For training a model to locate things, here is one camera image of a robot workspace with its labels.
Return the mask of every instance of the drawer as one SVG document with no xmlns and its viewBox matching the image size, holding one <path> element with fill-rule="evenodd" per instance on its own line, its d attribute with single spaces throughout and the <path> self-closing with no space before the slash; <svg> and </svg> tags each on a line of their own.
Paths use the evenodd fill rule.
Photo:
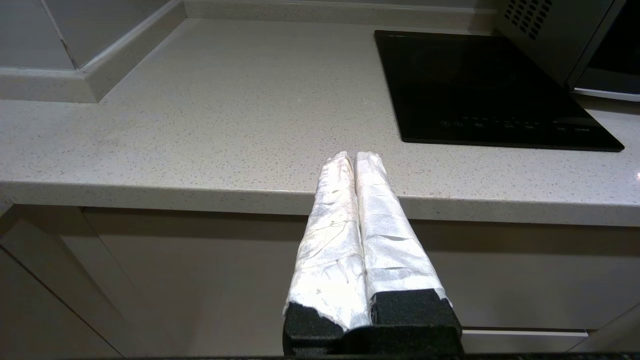
<svg viewBox="0 0 640 360">
<path fill-rule="evenodd" d="M 565 352 L 586 339 L 584 331 L 501 331 L 464 330 L 465 353 Z"/>
<path fill-rule="evenodd" d="M 599 329 L 640 302 L 636 229 L 414 222 L 462 326 Z"/>
</svg>

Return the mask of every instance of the induction cooktop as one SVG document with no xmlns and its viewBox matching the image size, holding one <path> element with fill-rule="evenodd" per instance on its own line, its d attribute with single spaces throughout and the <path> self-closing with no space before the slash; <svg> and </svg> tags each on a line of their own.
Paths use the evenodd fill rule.
<svg viewBox="0 0 640 360">
<path fill-rule="evenodd" d="M 403 141 L 625 148 L 505 38 L 382 30 L 375 38 Z"/>
</svg>

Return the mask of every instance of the white speckled countertop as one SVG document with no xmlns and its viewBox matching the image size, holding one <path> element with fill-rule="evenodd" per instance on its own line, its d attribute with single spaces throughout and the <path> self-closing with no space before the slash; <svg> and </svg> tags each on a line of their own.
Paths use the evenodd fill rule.
<svg viewBox="0 0 640 360">
<path fill-rule="evenodd" d="M 620 153 L 404 143 L 375 28 L 188 19 L 99 104 L 0 101 L 0 191 L 303 215 L 325 159 L 366 150 L 410 218 L 640 226 L 637 108 L 583 103 Z"/>
</svg>

